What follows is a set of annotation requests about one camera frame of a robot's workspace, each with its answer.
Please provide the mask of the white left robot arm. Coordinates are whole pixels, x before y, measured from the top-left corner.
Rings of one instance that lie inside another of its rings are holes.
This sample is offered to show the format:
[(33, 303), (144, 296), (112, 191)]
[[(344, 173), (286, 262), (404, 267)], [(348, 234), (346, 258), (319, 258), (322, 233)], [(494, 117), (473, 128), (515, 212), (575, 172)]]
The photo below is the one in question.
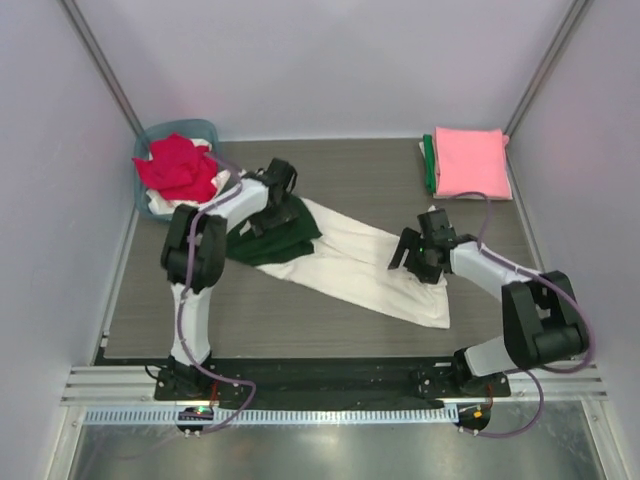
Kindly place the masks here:
[(180, 205), (161, 253), (174, 301), (174, 340), (156, 377), (157, 400), (202, 399), (217, 379), (210, 370), (209, 314), (213, 289), (224, 272), (227, 234), (243, 221), (266, 232), (297, 219), (290, 197), (296, 169), (274, 158), (265, 169), (242, 174), (226, 164), (231, 187), (202, 207)]

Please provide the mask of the blue plastic laundry basket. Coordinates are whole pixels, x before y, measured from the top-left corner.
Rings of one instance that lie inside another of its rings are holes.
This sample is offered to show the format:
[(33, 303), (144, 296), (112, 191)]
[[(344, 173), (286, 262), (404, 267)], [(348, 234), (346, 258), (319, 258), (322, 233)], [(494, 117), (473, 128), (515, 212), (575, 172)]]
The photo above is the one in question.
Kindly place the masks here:
[[(160, 123), (145, 129), (136, 139), (133, 156), (147, 160), (151, 143), (162, 140), (173, 133), (190, 139), (206, 140), (211, 144), (215, 153), (220, 150), (218, 133), (213, 123), (205, 119), (181, 119)], [(134, 170), (134, 204), (139, 214), (159, 222), (170, 222), (172, 214), (153, 213), (149, 207), (150, 201), (147, 187), (140, 180), (137, 170)]]

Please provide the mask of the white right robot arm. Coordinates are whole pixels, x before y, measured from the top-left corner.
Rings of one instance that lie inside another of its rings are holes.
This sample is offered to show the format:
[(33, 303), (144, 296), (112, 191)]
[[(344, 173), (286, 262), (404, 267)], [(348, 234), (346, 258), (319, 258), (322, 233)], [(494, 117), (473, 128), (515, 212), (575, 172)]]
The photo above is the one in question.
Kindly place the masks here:
[(501, 305), (500, 336), (456, 351), (450, 379), (462, 395), (481, 395), (507, 373), (587, 354), (588, 322), (568, 276), (526, 269), (492, 251), (480, 238), (456, 232), (441, 208), (419, 215), (420, 228), (405, 228), (389, 269), (405, 268), (425, 285), (445, 275), (462, 277)]

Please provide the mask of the white and green t-shirt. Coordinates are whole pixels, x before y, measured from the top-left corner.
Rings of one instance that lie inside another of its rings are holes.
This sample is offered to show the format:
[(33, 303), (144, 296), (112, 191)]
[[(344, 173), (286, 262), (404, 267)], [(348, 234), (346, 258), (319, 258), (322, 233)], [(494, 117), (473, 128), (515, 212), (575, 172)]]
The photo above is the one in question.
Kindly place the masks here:
[(299, 217), (258, 237), (248, 220), (227, 236), (227, 257), (280, 280), (423, 327), (450, 327), (446, 280), (388, 268), (399, 237), (310, 199)]

